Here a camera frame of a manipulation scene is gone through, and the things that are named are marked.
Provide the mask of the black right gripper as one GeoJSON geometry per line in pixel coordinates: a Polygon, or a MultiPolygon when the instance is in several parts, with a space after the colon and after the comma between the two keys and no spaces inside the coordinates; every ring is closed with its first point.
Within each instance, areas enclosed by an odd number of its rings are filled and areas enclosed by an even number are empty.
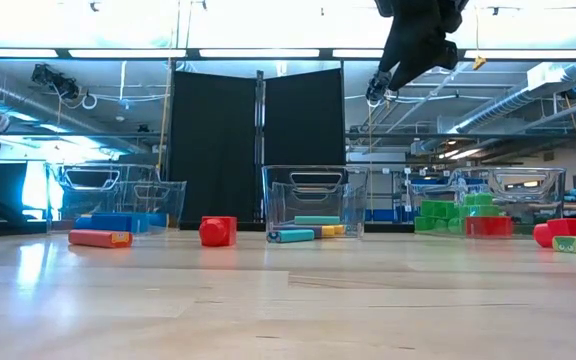
{"type": "Polygon", "coordinates": [[[394,18],[378,65],[381,87],[398,91],[434,67],[435,60],[443,69],[455,69],[457,45],[445,40],[441,52],[441,35],[428,26],[455,32],[468,0],[375,0],[375,4],[382,17],[394,18]]]}

